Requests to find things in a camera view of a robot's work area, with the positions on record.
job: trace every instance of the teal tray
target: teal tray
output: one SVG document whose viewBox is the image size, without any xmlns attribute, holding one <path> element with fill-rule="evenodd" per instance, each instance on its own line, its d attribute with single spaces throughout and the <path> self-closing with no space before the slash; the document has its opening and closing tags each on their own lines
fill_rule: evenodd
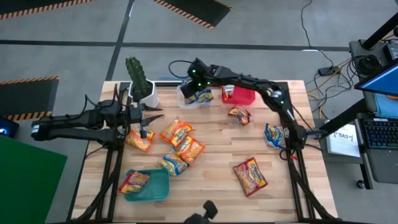
<svg viewBox="0 0 398 224">
<path fill-rule="evenodd" d="M 128 202 L 156 202 L 167 198 L 170 191 L 170 175 L 167 169 L 137 170 L 142 174 L 150 174 L 146 185 L 137 193 L 125 194 L 124 199 Z"/>
</svg>

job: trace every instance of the concrete floor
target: concrete floor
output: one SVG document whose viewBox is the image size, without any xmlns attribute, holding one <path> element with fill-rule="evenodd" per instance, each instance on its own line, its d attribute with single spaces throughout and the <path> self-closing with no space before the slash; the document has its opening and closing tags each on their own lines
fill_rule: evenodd
<svg viewBox="0 0 398 224">
<path fill-rule="evenodd" d="M 129 0 L 97 0 L 56 11 L 0 21 L 2 40 L 48 40 L 116 42 Z M 309 0 L 223 0 L 233 10 L 214 30 L 208 30 L 166 8 L 136 0 L 124 42 L 191 44 L 258 44 L 307 46 L 300 25 L 300 10 Z M 312 45 L 347 47 L 351 40 L 364 39 L 398 10 L 394 0 L 314 1 L 304 13 Z M 84 94 L 98 100 L 114 47 L 48 45 L 0 45 L 0 81 L 60 76 L 54 113 L 79 113 Z M 337 64 L 348 52 L 326 52 Z M 319 52 L 298 50 L 231 50 L 123 47 L 112 80 L 127 80 L 124 59 L 136 56 L 147 77 L 170 77 L 167 65 L 175 59 L 225 65 L 236 72 L 271 80 L 305 80 L 329 65 Z M 183 74 L 187 65 L 175 66 Z M 333 118 L 361 99 L 358 90 L 328 100 L 325 113 Z M 18 139 L 68 156 L 47 223 L 66 219 L 80 171 L 86 141 L 56 139 L 35 142 L 30 138 L 31 121 L 21 121 Z M 339 217 L 368 223 L 396 223 L 398 186 L 374 182 L 374 190 L 359 190 L 359 166 L 326 163 Z"/>
</svg>

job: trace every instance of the wheel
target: wheel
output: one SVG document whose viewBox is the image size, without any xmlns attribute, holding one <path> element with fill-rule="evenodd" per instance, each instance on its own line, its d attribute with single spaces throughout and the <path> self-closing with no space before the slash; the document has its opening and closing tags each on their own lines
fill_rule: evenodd
<svg viewBox="0 0 398 224">
<path fill-rule="evenodd" d="M 365 183 L 363 182 L 363 180 L 357 181 L 357 182 L 356 182 L 356 186 L 357 186 L 359 189 L 365 189 Z"/>
</svg>

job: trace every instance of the white flower pot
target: white flower pot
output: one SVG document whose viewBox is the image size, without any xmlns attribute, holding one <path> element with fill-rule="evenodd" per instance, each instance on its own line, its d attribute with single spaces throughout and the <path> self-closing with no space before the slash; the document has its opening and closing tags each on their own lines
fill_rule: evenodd
<svg viewBox="0 0 398 224">
<path fill-rule="evenodd" d="M 149 96 L 143 98 L 141 100 L 141 103 L 145 103 L 147 106 L 156 108 L 157 105 L 159 104 L 159 97 L 157 96 L 157 91 L 156 91 L 156 85 L 154 82 L 147 80 L 150 85 L 152 85 L 152 93 L 150 93 Z M 130 83 L 130 87 L 129 87 L 129 97 L 132 98 L 131 95 L 131 90 L 132 90 L 132 82 Z"/>
</svg>

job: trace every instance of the black floor mat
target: black floor mat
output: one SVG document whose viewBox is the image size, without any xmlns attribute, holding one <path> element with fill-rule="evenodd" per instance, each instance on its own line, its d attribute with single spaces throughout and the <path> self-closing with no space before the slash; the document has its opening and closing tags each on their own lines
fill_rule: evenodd
<svg viewBox="0 0 398 224">
<path fill-rule="evenodd" d="M 95 0 L 1 0 L 0 19 L 9 19 L 36 12 L 60 9 L 91 1 Z"/>
<path fill-rule="evenodd" d="M 14 121 L 50 115 L 58 82 L 59 77 L 0 82 L 0 115 Z"/>
<path fill-rule="evenodd" d="M 230 12 L 230 6 L 215 0 L 154 0 L 208 29 L 215 26 Z"/>
</svg>

